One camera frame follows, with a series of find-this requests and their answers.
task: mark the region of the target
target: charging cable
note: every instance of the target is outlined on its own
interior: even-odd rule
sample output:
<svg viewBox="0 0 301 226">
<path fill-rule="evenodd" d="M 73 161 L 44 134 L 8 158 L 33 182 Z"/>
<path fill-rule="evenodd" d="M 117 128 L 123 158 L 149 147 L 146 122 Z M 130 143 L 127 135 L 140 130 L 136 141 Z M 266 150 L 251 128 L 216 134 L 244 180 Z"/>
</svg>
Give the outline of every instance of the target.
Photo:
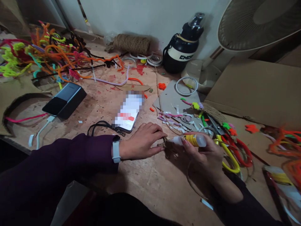
<svg viewBox="0 0 301 226">
<path fill-rule="evenodd" d="M 55 119 L 54 116 L 49 116 L 47 119 L 47 123 L 45 124 L 45 126 L 42 127 L 42 129 L 40 129 L 40 131 L 37 134 L 37 150 L 40 148 L 40 133 L 42 132 L 43 129 L 46 128 L 46 126 L 51 123 L 53 120 Z"/>
</svg>

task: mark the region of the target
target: twine spool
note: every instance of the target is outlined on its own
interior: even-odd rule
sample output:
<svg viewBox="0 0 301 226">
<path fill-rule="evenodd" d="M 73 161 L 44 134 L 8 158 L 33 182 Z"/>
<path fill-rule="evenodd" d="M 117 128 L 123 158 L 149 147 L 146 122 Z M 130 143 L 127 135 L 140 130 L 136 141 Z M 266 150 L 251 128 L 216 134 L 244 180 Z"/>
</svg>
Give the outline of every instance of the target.
<svg viewBox="0 0 301 226">
<path fill-rule="evenodd" d="M 117 35 L 113 43 L 114 47 L 120 50 L 145 56 L 147 55 L 150 44 L 151 42 L 148 38 L 125 34 Z"/>
</svg>

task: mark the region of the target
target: purple sleeve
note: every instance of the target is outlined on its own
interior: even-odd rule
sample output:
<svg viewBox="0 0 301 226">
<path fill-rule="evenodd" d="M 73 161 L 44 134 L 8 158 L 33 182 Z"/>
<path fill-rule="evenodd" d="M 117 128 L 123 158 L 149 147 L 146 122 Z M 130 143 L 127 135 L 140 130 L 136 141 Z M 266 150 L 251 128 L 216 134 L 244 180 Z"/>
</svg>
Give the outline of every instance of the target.
<svg viewBox="0 0 301 226">
<path fill-rule="evenodd" d="M 58 139 L 0 176 L 0 222 L 50 225 L 66 186 L 78 176 L 117 172 L 112 135 Z"/>
</svg>

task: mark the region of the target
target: dark purple sweater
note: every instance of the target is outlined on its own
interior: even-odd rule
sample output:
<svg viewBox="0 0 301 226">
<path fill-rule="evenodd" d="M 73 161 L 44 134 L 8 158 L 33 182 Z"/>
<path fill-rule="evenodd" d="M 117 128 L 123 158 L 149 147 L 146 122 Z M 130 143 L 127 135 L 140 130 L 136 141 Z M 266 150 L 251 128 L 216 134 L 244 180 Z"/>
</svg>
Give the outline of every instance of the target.
<svg viewBox="0 0 301 226">
<path fill-rule="evenodd" d="M 113 135 L 58 139 L 0 176 L 0 225 L 50 225 L 66 185 L 78 176 L 115 171 Z"/>
<path fill-rule="evenodd" d="M 0 225 L 50 225 L 71 181 L 96 172 L 117 172 L 118 164 L 112 160 L 113 137 L 88 137 L 82 133 L 72 140 L 58 139 L 32 151 L 26 160 L 3 173 Z M 239 187 L 244 199 L 229 204 L 212 188 L 215 211 L 225 225 L 282 225 L 251 195 L 243 181 L 234 174 L 227 176 Z"/>
</svg>

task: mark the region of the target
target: wrist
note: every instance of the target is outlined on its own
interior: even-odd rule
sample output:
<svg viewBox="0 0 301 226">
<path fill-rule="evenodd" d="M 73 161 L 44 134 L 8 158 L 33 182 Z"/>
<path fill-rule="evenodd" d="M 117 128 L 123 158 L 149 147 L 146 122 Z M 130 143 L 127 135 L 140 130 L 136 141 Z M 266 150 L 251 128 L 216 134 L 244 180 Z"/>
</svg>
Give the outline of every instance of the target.
<svg viewBox="0 0 301 226">
<path fill-rule="evenodd" d="M 128 144 L 127 141 L 120 141 L 119 142 L 119 156 L 121 160 L 127 160 L 130 159 L 128 156 Z"/>
<path fill-rule="evenodd" d="M 215 173 L 214 175 L 211 175 L 210 177 L 207 177 L 208 181 L 213 185 L 216 186 L 220 183 L 223 183 L 227 179 L 227 176 L 224 174 L 224 172 L 221 170 L 218 173 Z"/>
</svg>

